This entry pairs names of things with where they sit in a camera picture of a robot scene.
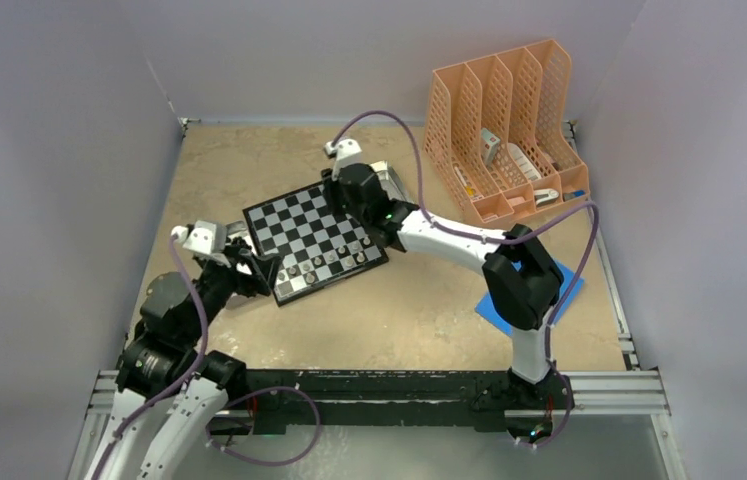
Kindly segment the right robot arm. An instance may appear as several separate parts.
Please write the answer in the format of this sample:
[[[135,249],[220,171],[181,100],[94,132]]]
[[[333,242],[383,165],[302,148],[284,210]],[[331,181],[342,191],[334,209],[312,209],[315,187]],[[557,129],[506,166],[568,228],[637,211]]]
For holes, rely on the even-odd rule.
[[[529,227],[482,229],[431,215],[390,198],[364,163],[324,169],[321,180],[329,209],[356,220],[377,246],[431,255],[482,276],[492,306],[512,329],[513,399],[533,407],[548,396],[547,327],[563,274]]]

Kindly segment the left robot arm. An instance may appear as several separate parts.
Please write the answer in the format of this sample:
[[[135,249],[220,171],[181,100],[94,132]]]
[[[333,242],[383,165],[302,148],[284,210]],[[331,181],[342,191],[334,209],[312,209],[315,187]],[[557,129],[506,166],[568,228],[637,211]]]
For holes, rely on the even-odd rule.
[[[196,262],[197,279],[180,268],[151,283],[86,478],[169,479],[214,415],[246,399],[245,363],[207,352],[208,327],[232,296],[270,295],[282,258],[236,239]]]

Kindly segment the yellow tray of white pieces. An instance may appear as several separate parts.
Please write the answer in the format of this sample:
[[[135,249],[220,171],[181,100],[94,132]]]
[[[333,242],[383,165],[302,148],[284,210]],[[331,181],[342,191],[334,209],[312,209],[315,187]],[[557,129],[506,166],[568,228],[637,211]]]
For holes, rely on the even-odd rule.
[[[371,164],[372,169],[379,178],[382,188],[386,191],[388,197],[393,200],[400,200],[413,203],[410,193],[405,187],[402,179],[396,170],[387,161],[378,161]]]

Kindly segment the silver tray of black pieces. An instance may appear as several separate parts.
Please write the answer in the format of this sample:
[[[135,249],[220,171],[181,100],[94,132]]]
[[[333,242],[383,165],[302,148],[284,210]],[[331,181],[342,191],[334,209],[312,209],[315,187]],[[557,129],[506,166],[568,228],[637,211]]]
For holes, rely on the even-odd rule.
[[[235,221],[226,225],[226,237],[229,241],[248,236],[249,230],[245,221]]]

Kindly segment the black and white chessboard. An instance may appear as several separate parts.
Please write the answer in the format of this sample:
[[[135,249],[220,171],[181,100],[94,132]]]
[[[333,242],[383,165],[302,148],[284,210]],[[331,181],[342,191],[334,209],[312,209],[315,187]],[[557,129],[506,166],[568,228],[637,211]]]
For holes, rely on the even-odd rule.
[[[278,306],[389,261],[356,220],[330,213],[321,183],[248,206],[242,214],[257,252],[284,256],[273,290]],[[324,257],[330,251],[336,255],[333,263]],[[312,271],[302,271],[306,261]],[[313,285],[305,280],[310,272],[317,276]]]

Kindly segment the black base bar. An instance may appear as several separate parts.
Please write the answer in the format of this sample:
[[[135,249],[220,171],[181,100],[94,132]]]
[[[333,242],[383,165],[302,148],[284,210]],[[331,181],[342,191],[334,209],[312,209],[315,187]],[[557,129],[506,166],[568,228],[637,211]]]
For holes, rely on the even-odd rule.
[[[258,434],[287,427],[464,427],[534,443],[564,424],[576,403],[568,376],[538,384],[507,370],[251,369],[226,408]]]

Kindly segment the orange file organizer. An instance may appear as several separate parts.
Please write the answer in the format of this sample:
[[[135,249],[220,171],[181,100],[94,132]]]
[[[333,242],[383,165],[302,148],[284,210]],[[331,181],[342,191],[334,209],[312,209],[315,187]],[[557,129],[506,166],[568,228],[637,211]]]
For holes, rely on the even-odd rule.
[[[571,70],[554,39],[433,70],[422,149],[463,222],[506,229],[589,200],[565,120]],[[543,188],[560,197],[537,208]]]

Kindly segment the white stapler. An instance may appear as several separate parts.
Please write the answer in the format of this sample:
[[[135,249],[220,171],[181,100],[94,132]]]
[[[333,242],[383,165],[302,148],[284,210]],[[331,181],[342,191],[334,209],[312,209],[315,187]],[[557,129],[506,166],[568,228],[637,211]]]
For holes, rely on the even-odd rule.
[[[551,205],[555,203],[560,197],[559,192],[556,189],[552,188],[535,189],[533,194],[535,205],[537,208],[544,208],[548,205]]]

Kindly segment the blue flat sheet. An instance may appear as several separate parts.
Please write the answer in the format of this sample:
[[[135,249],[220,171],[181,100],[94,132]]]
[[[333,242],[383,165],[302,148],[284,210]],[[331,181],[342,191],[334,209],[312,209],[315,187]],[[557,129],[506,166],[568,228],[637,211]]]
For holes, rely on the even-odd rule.
[[[475,312],[507,335],[538,329],[548,314],[563,316],[585,284],[555,260],[509,261],[497,254],[485,261],[481,274],[487,291]]]

